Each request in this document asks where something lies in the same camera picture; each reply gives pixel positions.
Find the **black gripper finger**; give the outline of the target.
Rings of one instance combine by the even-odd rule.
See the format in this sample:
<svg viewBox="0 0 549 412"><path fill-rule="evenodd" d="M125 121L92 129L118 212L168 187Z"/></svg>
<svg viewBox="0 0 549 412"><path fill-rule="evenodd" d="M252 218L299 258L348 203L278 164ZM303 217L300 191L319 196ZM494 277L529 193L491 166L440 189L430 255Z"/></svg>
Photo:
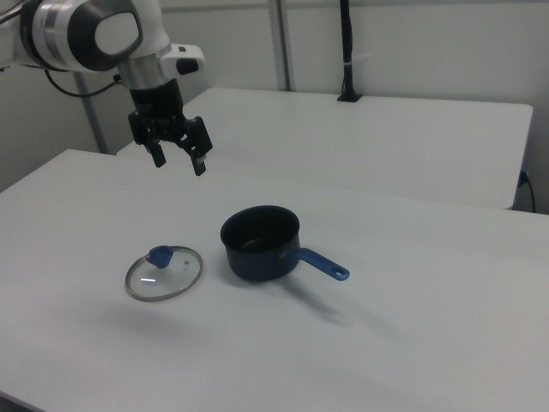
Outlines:
<svg viewBox="0 0 549 412"><path fill-rule="evenodd" d="M134 142L147 150L156 167L165 165L166 157L160 146L159 133L154 121L143 118L138 112L132 112L128 120Z"/></svg>
<svg viewBox="0 0 549 412"><path fill-rule="evenodd" d="M213 144L201 117L183 121L181 137L176 145L190 157L195 175L203 175L206 172L207 153L213 148Z"/></svg>

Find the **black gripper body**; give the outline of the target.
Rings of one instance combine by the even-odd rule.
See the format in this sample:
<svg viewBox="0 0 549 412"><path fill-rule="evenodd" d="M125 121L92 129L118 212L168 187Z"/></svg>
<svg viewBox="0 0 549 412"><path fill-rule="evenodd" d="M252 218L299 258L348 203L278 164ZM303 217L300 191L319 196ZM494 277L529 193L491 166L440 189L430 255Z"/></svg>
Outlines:
<svg viewBox="0 0 549 412"><path fill-rule="evenodd" d="M135 142L179 142L184 139L184 102L176 79L147 89L131 89L135 110L130 128Z"/></svg>

